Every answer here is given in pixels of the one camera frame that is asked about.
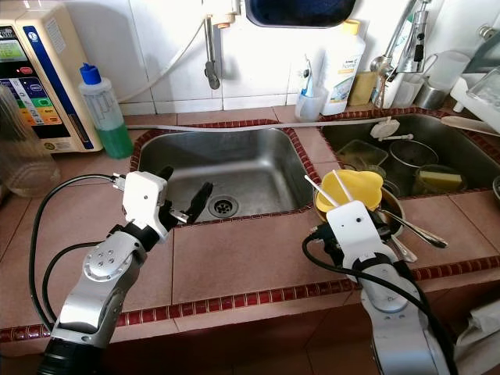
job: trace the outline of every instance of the white hose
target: white hose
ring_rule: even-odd
[[[204,22],[205,22],[205,17],[202,17],[202,20],[199,23],[199,25],[196,27],[196,31],[193,34],[193,36],[191,37],[191,39],[189,39],[189,41],[181,49],[179,49],[179,51],[177,51],[177,53],[174,55],[174,57],[169,61],[168,64],[166,64],[166,66],[158,74],[156,74],[153,78],[149,79],[148,83],[145,86],[138,88],[135,91],[132,91],[132,93],[130,93],[129,95],[125,95],[121,98],[118,98],[118,103],[122,103],[122,102],[129,100],[129,99],[132,99],[134,96],[137,96],[140,93],[148,90],[154,84],[156,84],[159,80],[161,80],[162,77],[165,74],[167,74],[170,71],[170,69],[172,69],[172,66],[174,66],[177,63],[177,61],[182,57],[182,55],[188,50],[189,46],[193,43],[193,40],[196,38],[196,35],[198,35],[198,32],[202,28]]]
[[[179,127],[177,125],[129,125],[129,130],[147,130],[147,129],[160,129],[160,130],[180,130],[180,131],[199,131],[202,133],[226,133],[247,130],[260,130],[260,129],[283,129],[285,127],[329,127],[333,125],[357,125],[361,123],[379,123],[380,121],[387,121],[390,117],[379,117],[377,119],[367,120],[346,120],[346,121],[325,121],[322,123],[272,123],[269,125],[255,125],[252,127],[220,127],[220,128],[207,128],[207,127]]]

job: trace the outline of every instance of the kitchen sink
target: kitchen sink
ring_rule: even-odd
[[[393,116],[400,126],[395,135],[413,134],[414,141],[430,146],[439,157],[439,164],[449,166],[460,172],[467,181],[467,188],[491,188],[493,180],[500,175],[500,166],[485,152],[477,147],[460,130],[447,127],[439,119],[426,115]],[[401,175],[394,168],[394,160],[389,152],[391,141],[379,142],[370,136],[373,123],[358,125],[339,125],[324,127],[323,134],[333,150],[338,152],[353,139],[359,139],[382,148],[389,153],[380,165],[387,173],[387,180],[396,184],[398,196],[412,194],[413,177]]]
[[[213,192],[198,221],[299,209],[313,199],[305,169],[281,130],[164,134],[142,147],[138,169],[173,167],[167,199],[186,209],[206,181]]]

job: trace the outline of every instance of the yellow cap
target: yellow cap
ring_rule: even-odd
[[[342,32],[350,35],[357,35],[359,29],[359,21],[346,20],[342,23]]]

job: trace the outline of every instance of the tiled countertop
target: tiled countertop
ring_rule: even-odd
[[[293,107],[275,107],[133,116],[127,122],[186,125],[253,119],[295,121]],[[143,133],[131,131],[134,139]],[[340,167],[316,128],[298,128],[295,133],[320,177]],[[55,158],[63,179],[85,173],[126,173],[130,164],[129,159],[112,160],[103,152]],[[48,262],[62,248],[102,240],[116,223],[123,223],[121,199],[120,191],[96,180],[68,187],[51,200],[38,240],[38,285]],[[40,352],[47,341],[31,339],[43,336],[43,332],[27,286],[30,234],[40,201],[10,196],[0,206],[0,343],[4,355]],[[409,221],[449,241],[449,247],[440,250],[407,230],[400,237],[419,257],[411,267],[419,270],[424,290],[500,279],[500,206],[491,191],[407,199],[402,205]],[[130,313],[122,315],[119,325],[125,327],[116,329],[113,340],[357,302],[359,291],[352,283],[314,266],[302,254],[302,240],[318,223],[315,211],[304,209],[282,216],[176,228],[166,244],[149,252],[124,304],[123,311]],[[55,267],[48,289],[55,311],[77,282],[85,251],[65,255]],[[313,251],[328,261],[319,246]]]

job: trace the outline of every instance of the sink strainer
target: sink strainer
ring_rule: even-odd
[[[218,195],[212,198],[208,206],[210,213],[220,219],[232,217],[238,210],[238,203],[229,195]]]

